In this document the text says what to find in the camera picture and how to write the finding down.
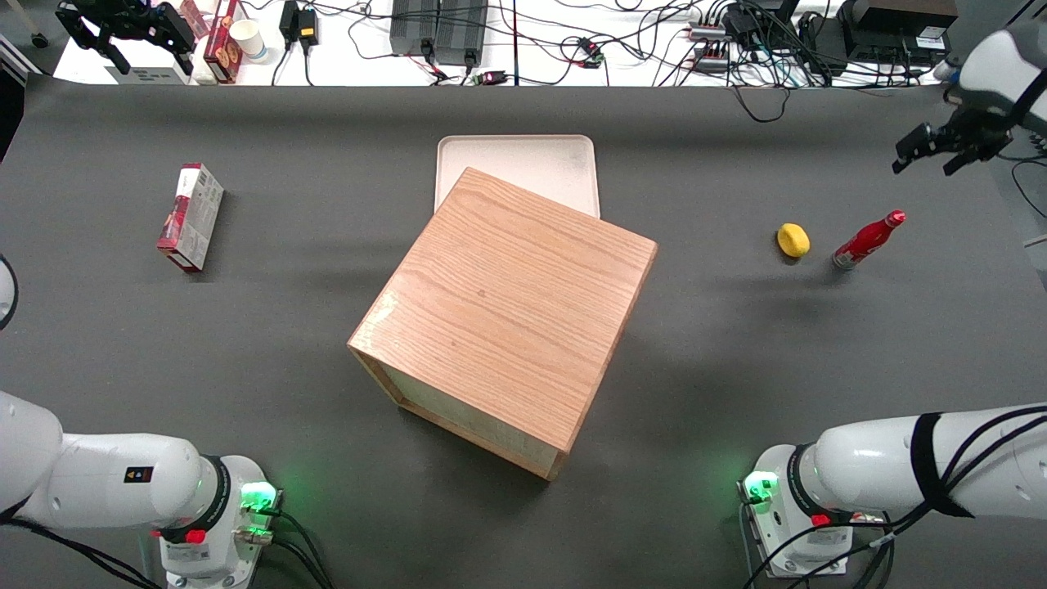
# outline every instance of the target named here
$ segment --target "red aluminum bottle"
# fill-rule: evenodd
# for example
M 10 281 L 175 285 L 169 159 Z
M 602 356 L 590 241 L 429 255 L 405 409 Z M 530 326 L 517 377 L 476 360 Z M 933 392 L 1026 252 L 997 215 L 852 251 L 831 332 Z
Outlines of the red aluminum bottle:
M 837 249 L 837 252 L 832 254 L 832 263 L 845 270 L 854 269 L 854 266 L 866 255 L 887 243 L 894 227 L 904 222 L 906 222 L 906 213 L 901 210 L 892 210 L 883 220 L 862 227 L 857 234 L 841 245 L 840 249 Z

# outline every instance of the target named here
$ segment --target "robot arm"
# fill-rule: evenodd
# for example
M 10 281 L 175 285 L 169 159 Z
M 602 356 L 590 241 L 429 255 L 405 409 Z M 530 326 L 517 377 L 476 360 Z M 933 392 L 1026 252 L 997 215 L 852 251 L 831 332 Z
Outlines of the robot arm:
M 149 526 L 168 582 L 245 587 L 270 539 L 276 491 L 243 456 L 201 456 L 154 434 L 64 434 L 51 412 L 0 392 L 0 523 Z
M 1002 418 L 1016 411 L 1022 415 Z M 1047 405 L 879 420 L 832 428 L 815 444 L 768 449 L 739 486 L 764 557 L 778 551 L 770 574 L 799 576 L 836 563 L 851 547 L 846 524 L 882 523 L 868 512 L 898 517 L 927 502 L 958 517 L 1047 519 L 1045 416 Z M 950 490 L 942 478 L 961 448 L 950 480 L 972 470 Z M 846 572 L 846 564 L 840 559 L 827 574 Z
M 193 30 L 166 2 L 153 8 L 148 0 L 63 0 L 54 15 L 80 48 L 95 49 L 125 75 L 131 65 L 110 43 L 113 37 L 163 47 L 186 75 L 193 72 Z M 98 27 L 97 36 L 84 25 L 85 19 Z
M 921 157 L 956 153 L 945 163 L 951 176 L 975 160 L 995 157 L 1011 140 L 1010 130 L 1022 126 L 1047 133 L 1047 27 L 1024 21 L 982 40 L 960 60 L 953 55 L 939 64 L 935 76 L 952 83 L 945 98 L 956 112 L 941 127 L 923 122 L 895 145 L 894 173 Z

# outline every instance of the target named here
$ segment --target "white tray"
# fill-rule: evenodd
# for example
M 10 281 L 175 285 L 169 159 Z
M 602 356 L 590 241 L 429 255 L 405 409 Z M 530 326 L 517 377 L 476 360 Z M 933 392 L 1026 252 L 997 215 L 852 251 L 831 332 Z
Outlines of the white tray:
M 437 146 L 437 198 L 447 197 L 466 167 L 600 218 L 596 153 L 585 135 L 450 135 Z

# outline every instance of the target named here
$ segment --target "gray table mat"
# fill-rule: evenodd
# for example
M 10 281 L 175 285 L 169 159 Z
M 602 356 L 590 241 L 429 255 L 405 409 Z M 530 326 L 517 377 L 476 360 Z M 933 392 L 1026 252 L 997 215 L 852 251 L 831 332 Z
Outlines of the gray table mat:
M 744 96 L 767 116 L 783 94 Z M 939 99 L 797 91 L 757 124 L 721 89 L 37 80 L 0 166 L 0 250 L 22 285 L 0 387 L 68 432 L 254 458 L 343 587 L 740 587 L 734 480 L 765 448 L 1043 399 L 1044 291 L 987 171 L 891 174 L 894 142 L 948 115 Z M 469 133 L 588 135 L 603 218 L 660 244 L 549 485 L 396 409 L 344 347 L 431 213 L 437 142 Z M 194 160 L 230 195 L 188 276 L 154 244 Z M 909 221 L 836 278 L 831 250 L 894 207 Z M 774 249 L 785 221 L 814 242 L 799 265 Z M 1045 587 L 1045 531 L 932 516 L 899 540 L 890 587 Z M 131 531 L 71 535 L 137 559 Z M 18 531 L 0 544 L 4 587 L 118 583 Z M 308 586 L 267 551 L 254 587 Z

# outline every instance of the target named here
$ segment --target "lemon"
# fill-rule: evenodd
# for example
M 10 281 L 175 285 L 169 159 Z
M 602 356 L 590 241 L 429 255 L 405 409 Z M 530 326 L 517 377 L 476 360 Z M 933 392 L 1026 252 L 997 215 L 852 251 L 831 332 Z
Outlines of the lemon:
M 810 237 L 800 225 L 785 223 L 778 228 L 778 246 L 790 257 L 802 257 L 810 251 Z

